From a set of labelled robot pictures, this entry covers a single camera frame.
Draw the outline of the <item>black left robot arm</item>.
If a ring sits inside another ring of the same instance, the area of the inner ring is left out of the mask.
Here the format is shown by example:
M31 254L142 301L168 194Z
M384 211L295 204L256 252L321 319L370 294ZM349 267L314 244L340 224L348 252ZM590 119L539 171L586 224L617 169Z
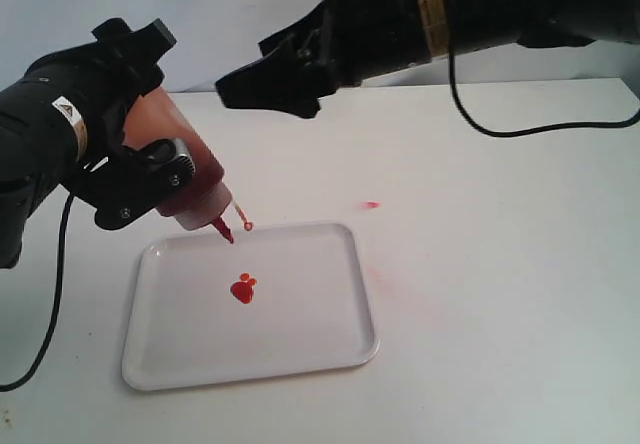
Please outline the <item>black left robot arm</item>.
M124 143L136 100L164 79L158 62L176 43L154 20L133 31L112 18L91 43L47 54L1 92L1 266L21 254L28 218L58 186L119 230L186 187L195 164L183 140Z

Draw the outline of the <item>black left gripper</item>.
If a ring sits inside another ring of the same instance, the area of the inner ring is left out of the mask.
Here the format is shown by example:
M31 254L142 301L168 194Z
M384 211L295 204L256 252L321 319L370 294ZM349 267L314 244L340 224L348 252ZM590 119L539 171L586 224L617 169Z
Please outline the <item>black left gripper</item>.
M179 138L159 139L140 150L124 144L127 114L136 100L164 79L160 59L176 44L161 19L132 30L122 19L93 29L94 40L46 54L26 71L68 100L87 138L64 186L95 209L100 228L124 228L185 188L194 161Z

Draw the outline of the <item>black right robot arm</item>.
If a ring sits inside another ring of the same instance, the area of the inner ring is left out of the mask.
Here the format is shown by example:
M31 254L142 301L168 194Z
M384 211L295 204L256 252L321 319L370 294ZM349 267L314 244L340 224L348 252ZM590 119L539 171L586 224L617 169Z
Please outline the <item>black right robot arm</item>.
M500 46L637 44L639 0L321 0L220 78L230 109L313 118L322 98L363 81Z

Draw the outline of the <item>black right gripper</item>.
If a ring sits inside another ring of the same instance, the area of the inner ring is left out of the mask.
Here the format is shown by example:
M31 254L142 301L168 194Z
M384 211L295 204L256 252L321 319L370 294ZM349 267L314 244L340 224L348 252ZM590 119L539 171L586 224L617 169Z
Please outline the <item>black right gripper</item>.
M328 68L342 86L430 62L417 0L322 0L314 11L260 41L263 58L215 81L226 108L299 118L318 114L319 100L301 80L296 59L272 53L285 42L304 65Z

